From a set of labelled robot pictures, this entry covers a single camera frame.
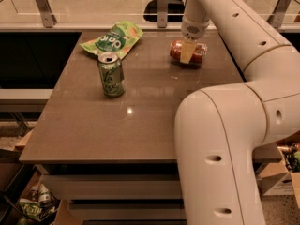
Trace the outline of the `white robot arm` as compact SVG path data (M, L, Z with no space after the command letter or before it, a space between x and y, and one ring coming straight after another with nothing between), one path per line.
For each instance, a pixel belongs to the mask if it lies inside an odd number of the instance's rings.
M177 110L187 225L265 225L252 152L299 129L299 53L242 0L187 0L183 25L204 18L245 79L195 91Z

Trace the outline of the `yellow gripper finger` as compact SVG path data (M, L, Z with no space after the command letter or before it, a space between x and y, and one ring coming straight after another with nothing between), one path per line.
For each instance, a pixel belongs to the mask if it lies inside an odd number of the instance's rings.
M182 42L181 54L180 54L180 62L184 64L188 64L192 55L196 50L196 43L191 39L184 39Z

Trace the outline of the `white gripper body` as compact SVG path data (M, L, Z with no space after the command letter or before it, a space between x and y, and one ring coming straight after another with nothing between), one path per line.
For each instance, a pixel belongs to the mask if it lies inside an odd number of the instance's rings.
M194 22L187 16L183 16L181 23L181 32L185 38L197 40L202 38L209 25L209 21Z

